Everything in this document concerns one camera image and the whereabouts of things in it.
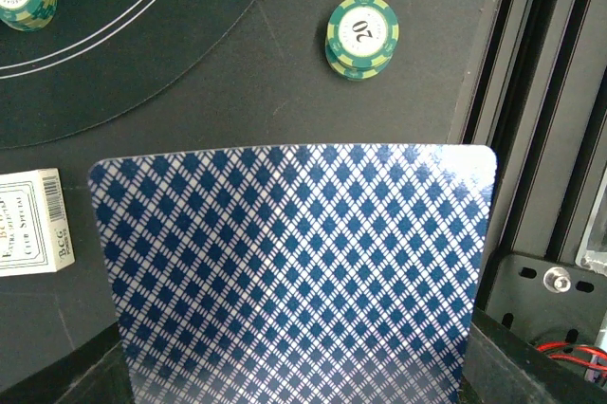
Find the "wire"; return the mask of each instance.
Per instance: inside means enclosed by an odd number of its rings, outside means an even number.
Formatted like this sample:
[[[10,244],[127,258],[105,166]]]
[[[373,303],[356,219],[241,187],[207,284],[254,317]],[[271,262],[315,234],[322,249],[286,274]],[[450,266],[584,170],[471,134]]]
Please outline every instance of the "wire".
[[[548,353],[550,351],[563,350],[563,349],[567,349],[567,348],[570,348],[572,350],[579,350],[581,352],[585,352],[587,354],[597,356],[597,357],[607,361],[607,352],[605,352],[604,350],[602,350],[596,346],[593,346],[593,345],[570,344],[569,342],[556,341],[556,342],[547,342],[547,343],[539,345],[537,347],[537,349],[540,352],[544,352],[544,353]]]
[[[590,361],[585,361],[583,359],[572,357],[570,355],[565,354],[551,354],[548,355],[549,358],[569,361],[570,363],[578,364],[579,366],[585,366],[587,369],[592,369],[593,371],[600,371],[602,373],[607,373],[607,366],[601,366],[600,364],[591,363]]]
[[[598,377],[588,376],[587,379],[595,383],[598,383],[600,380],[599,386],[601,387],[604,387],[605,384],[607,384],[607,366],[598,363],[599,359],[607,361],[607,352],[599,347],[586,344],[572,344],[566,341],[553,341],[541,344],[537,347],[537,349],[554,360],[567,361],[579,366],[584,366],[587,370],[589,370],[588,373],[590,371],[595,371],[598,373]],[[574,357],[572,355],[566,355],[566,353],[559,353],[559,351],[567,349],[570,349],[571,352],[578,351],[590,354],[592,358],[590,361],[585,361],[584,359]]]

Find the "black metal bracket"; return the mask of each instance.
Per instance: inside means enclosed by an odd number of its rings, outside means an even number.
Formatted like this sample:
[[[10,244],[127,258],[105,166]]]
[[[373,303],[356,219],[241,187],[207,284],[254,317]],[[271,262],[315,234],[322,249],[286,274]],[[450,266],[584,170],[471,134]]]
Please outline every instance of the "black metal bracket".
[[[553,293],[544,286],[543,276],[553,266],[569,272],[569,291]],[[486,311],[527,342],[594,343],[607,311],[607,277],[576,266],[509,254],[500,263]]]
[[[607,396],[478,309],[472,317],[464,377],[483,402],[491,404],[598,404]]]

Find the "black table surface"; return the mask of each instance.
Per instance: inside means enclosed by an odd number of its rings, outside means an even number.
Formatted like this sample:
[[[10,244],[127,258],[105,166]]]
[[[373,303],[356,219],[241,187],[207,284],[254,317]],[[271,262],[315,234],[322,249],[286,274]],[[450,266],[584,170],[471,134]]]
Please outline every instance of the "black table surface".
[[[0,149],[75,134],[145,102],[253,0],[57,1],[43,30],[0,27]]]
[[[115,321],[86,187],[96,161],[258,144],[448,140],[462,81],[473,76],[467,67],[485,0],[386,0],[399,17],[399,46],[389,67],[363,83],[341,79],[324,60],[326,21],[341,1],[255,0],[199,63],[139,107],[68,138],[0,150],[2,173],[60,169],[76,255],[57,274],[0,279],[0,390]],[[146,20],[155,19],[150,12],[136,25],[142,35]],[[199,56],[207,50],[201,46]],[[162,62],[162,54],[147,56]],[[123,64],[132,80],[143,77]],[[166,70],[165,79],[180,75],[169,64]],[[79,90],[87,84],[68,81]],[[114,86],[120,96],[129,88]],[[133,104],[145,101],[144,91],[135,90]]]

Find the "red wire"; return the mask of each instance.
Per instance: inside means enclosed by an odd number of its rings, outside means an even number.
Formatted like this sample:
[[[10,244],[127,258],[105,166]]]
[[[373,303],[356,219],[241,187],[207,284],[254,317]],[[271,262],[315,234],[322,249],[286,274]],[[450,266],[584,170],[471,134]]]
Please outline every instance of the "red wire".
[[[564,361],[570,361],[572,363],[576,363],[580,366],[586,366],[587,368],[594,369],[596,371],[601,371],[603,373],[607,373],[607,366],[601,366],[600,364],[591,363],[590,361],[584,361],[583,359],[572,357],[570,355],[564,354],[552,354],[548,356],[552,359],[562,359]]]
[[[556,342],[547,342],[546,344],[542,344],[538,346],[538,350],[540,352],[545,352],[546,350],[552,350],[556,348],[567,347],[569,345],[568,342],[556,341]],[[598,349],[594,349],[592,347],[586,347],[581,345],[572,345],[572,349],[580,350],[581,352],[586,352],[587,354],[596,355],[599,358],[607,360],[607,355],[601,352]]]
[[[540,352],[543,352],[545,350],[556,349],[557,347],[564,347],[568,344],[569,344],[569,342],[563,342],[563,341],[547,342],[545,344],[538,345],[537,349]]]

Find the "black plastic part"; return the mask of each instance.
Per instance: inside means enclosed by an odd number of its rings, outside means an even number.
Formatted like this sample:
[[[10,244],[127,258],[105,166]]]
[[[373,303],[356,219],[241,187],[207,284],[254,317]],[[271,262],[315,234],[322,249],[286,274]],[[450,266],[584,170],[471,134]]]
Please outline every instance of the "black plastic part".
[[[0,394],[3,404],[135,402],[118,326]]]
[[[607,395],[476,310],[464,375],[491,404],[594,404]]]

